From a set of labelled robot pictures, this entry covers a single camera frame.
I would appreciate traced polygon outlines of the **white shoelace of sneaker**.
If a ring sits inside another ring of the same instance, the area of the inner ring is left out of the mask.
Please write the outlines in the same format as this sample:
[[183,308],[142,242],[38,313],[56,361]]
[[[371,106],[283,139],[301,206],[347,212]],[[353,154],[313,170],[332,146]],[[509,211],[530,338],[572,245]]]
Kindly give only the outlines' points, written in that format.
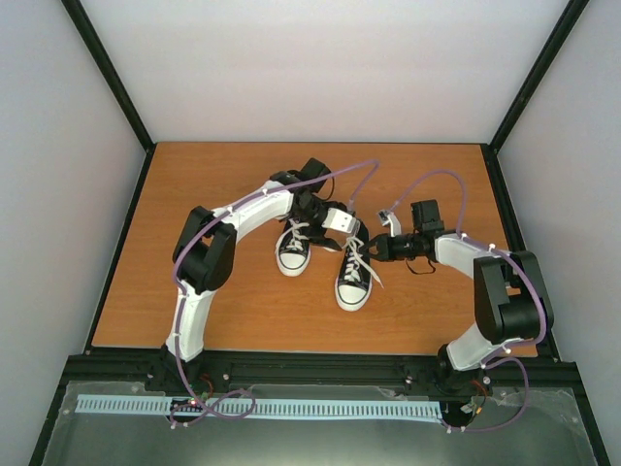
[[310,224],[305,221],[289,219],[276,243],[276,254],[286,253],[307,255],[310,249],[310,242],[306,235]]
[[345,240],[343,262],[337,277],[337,287],[350,286],[370,291],[373,281],[383,286],[379,275],[370,265],[370,259],[360,252],[363,245],[364,242],[354,236]]

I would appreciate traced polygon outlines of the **black sneaker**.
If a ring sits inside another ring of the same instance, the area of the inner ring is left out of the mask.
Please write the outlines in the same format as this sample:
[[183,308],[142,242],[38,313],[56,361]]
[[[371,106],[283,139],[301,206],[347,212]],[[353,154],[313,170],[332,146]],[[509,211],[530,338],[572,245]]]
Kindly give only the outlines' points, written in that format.
[[361,223],[357,232],[345,240],[335,295],[339,307],[347,312],[359,311],[371,295],[375,271],[370,259],[360,252],[369,239],[368,228]]
[[278,237],[275,246],[276,263],[285,277],[300,276],[310,263],[310,240],[306,235],[308,227],[307,222],[291,218]]

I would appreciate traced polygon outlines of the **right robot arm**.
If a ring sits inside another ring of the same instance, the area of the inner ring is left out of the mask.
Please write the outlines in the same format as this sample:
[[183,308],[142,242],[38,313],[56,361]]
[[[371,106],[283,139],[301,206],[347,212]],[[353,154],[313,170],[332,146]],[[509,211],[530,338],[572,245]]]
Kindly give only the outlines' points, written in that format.
[[473,280],[474,323],[439,349],[434,370],[438,389],[452,394],[478,378],[493,358],[541,342],[554,314],[533,253],[501,250],[446,229],[434,199],[410,207],[412,232],[404,233],[396,215],[381,210],[379,221],[389,231],[372,238],[362,253],[381,262],[425,257],[431,266],[450,267]]

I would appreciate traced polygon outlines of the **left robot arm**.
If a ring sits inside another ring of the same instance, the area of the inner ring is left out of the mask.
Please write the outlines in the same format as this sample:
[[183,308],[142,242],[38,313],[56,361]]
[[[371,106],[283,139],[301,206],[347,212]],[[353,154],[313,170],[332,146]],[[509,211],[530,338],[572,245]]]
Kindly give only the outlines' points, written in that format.
[[293,240],[338,250],[327,233],[351,231],[346,206],[317,196],[336,177],[311,158],[300,170],[280,171],[261,186],[224,207],[190,211],[173,253],[173,280],[178,289],[174,323],[165,348],[175,356],[167,377],[180,390],[195,388],[202,367],[194,361],[204,348],[204,331],[213,298],[229,280],[237,244],[272,220],[286,220]]

